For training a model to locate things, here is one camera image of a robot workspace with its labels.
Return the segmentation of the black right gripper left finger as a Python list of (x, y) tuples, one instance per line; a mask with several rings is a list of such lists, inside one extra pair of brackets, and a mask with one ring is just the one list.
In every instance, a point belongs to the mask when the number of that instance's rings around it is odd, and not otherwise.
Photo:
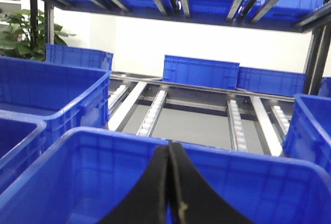
[(122, 201), (100, 223), (165, 223), (169, 149), (155, 148), (145, 171)]

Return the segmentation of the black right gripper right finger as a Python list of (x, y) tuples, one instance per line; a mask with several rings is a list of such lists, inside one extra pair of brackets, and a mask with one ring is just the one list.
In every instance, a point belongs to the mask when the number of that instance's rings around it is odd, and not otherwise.
[(168, 148), (171, 223), (252, 223), (215, 192), (181, 144)]

